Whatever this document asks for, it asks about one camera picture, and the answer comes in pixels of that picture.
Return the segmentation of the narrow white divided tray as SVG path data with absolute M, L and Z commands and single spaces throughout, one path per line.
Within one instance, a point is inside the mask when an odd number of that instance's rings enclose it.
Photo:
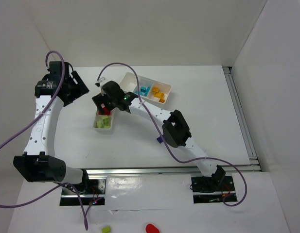
M 97 110 L 93 122 L 93 128 L 99 133 L 110 133 L 113 130 L 114 119 L 114 112 L 110 112 L 108 115 L 103 115 L 99 110 Z

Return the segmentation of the lone lime brick front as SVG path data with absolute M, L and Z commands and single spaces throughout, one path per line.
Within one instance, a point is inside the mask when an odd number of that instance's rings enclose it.
M 110 126 L 111 126 L 110 117 L 109 116 L 102 116 L 101 119 L 102 119 L 102 122 L 103 122 L 103 125 L 104 125 L 103 128 L 109 129 Z

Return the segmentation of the long teal brick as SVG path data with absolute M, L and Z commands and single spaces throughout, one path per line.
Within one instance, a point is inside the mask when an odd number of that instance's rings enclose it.
M 140 95 L 147 97 L 150 93 L 151 86 L 141 86 L 140 87 Z

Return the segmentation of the small yellow brick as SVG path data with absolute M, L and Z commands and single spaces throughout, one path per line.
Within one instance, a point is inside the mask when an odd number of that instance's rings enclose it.
M 153 87 L 152 88 L 152 93 L 155 95 L 159 92 L 159 88 L 158 87 Z

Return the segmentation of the yellow curved striped brick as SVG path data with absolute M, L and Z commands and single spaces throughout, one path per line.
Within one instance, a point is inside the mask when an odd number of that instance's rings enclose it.
M 165 103 L 168 96 L 165 93 L 157 92 L 155 94 L 155 97 L 158 99 L 160 103 Z

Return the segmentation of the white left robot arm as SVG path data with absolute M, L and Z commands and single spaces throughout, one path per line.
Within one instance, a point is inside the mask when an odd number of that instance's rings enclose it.
M 35 120 L 27 146 L 13 165 L 28 182 L 71 183 L 84 192 L 88 174 L 55 157 L 54 138 L 63 107 L 89 92 L 68 62 L 50 62 L 48 74 L 35 86 Z

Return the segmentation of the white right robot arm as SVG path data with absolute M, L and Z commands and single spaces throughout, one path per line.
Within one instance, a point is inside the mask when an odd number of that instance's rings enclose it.
M 96 81 L 101 93 L 92 98 L 99 112 L 117 108 L 151 120 L 157 129 L 162 129 L 161 139 L 168 146 L 181 150 L 194 162 L 203 178 L 197 184 L 199 191 L 214 192 L 221 186 L 226 172 L 206 157 L 204 150 L 194 141 L 190 128 L 179 110 L 167 111 L 146 101 L 141 101 L 133 92 L 124 92 L 114 81 Z

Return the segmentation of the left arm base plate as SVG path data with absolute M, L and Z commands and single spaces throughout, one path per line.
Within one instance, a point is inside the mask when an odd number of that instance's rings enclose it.
M 84 206 L 105 205 L 106 179 L 88 179 L 86 184 L 74 184 Z M 80 206 L 76 191 L 68 185 L 62 188 L 60 206 Z

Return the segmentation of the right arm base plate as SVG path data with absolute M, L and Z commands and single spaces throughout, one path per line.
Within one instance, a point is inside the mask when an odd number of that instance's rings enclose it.
M 210 187 L 207 184 L 207 177 L 197 176 L 191 177 L 192 184 L 190 189 L 193 192 L 194 204 L 199 203 L 219 203 L 237 202 L 235 186 L 231 175 L 226 176 L 218 187 Z

